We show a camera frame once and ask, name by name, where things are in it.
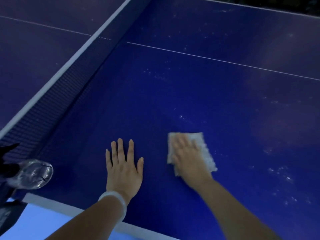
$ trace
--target table tennis table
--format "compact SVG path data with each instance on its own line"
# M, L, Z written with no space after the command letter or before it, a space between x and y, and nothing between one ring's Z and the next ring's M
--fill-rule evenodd
M318 17L212 0L79 2L29 4L38 16L0 12L12 31L0 53L10 58L0 143L20 143L6 160L54 168L45 187L15 198L75 216L105 191L111 141L126 149L133 139L144 179L116 230L223 239L166 163L168 133L203 132L217 181L283 239L318 239Z

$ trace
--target blue table surface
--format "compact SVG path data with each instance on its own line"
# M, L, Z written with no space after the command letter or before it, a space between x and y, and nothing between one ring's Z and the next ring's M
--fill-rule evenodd
M0 130L124 1L0 0Z
M318 239L319 25L226 3L152 0L39 154L55 173L32 193L88 208L105 191L105 149L133 139L144 179L124 221L223 239L166 164L169 132L203 132L217 181L283 239Z

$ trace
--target black object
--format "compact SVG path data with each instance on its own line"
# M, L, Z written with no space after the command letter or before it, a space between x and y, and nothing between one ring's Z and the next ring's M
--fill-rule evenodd
M18 145L19 143L0 147L0 175L3 178L14 177L20 171L20 166L17 163L4 163L3 160L3 156L7 152L15 149Z
M26 206L27 203L15 200L0 207L0 236L16 224Z

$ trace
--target left hand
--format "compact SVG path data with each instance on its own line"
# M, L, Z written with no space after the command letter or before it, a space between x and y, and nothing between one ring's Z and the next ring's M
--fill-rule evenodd
M111 143L111 149L112 162L110 151L106 150L106 169L108 171L106 190L118 192L128 205L130 200L138 193L142 183L143 157L138 160L136 169L133 140L129 141L127 161L122 139L118 139L118 152L115 141Z

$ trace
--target white center line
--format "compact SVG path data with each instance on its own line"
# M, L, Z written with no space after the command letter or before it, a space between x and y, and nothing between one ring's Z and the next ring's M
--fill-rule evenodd
M256 69L260 69L260 70L264 70L264 71L276 72L276 73L286 74L286 75L290 75L290 76L297 76L297 77L302 77L302 78L307 78L307 79L311 79L311 80L320 81L320 79L312 78L312 77L307 77L307 76L299 76L299 75L295 75L295 74L291 74L291 73L279 72L279 71L264 69L264 68L260 68L260 67L255 67L255 66L250 66L250 65L244 65L244 64L234 63L234 62L225 61L225 60L218 60L218 59L213 59L213 58L204 57L204 56L191 55L191 54L188 54L188 53L178 52L178 51L169 50L169 49L162 49L162 48L158 48L158 47L153 47L153 46L148 46L148 45L143 45L143 44L137 44L137 43L132 43L132 42L128 42L128 41L127 41L127 43L128 43L128 44L139 45L139 46L144 46L144 47L149 47L149 48L153 48L153 49L158 49L158 50L162 50L162 51L169 51L169 52L174 52L174 53L183 54L183 55L188 55L188 56L195 56L195 57L199 57L199 58L204 58L204 59L209 59L209 60L215 60L215 61L220 61L220 62L225 62L225 63L230 63L230 64L234 64L234 65L238 65L238 66L243 66L243 67L256 68Z
M34 24L34 25L38 25L38 26L42 26L42 27L47 27L47 28L53 28L53 29L63 30L63 31L71 32L71 33L80 34L80 35L91 36L91 35L88 34L88 33L81 33L81 32L72 31L72 30L68 30L68 29L64 29L64 28L57 28L57 27L53 27L53 26L49 26L49 25L44 25L44 24L39 24L39 23L35 23L35 22L30 22L30 21L21 20L21 19L18 19L18 18L12 18L12 17L2 16L2 15L0 15L0 18L15 20L15 21L23 22L23 23L28 23L28 24Z

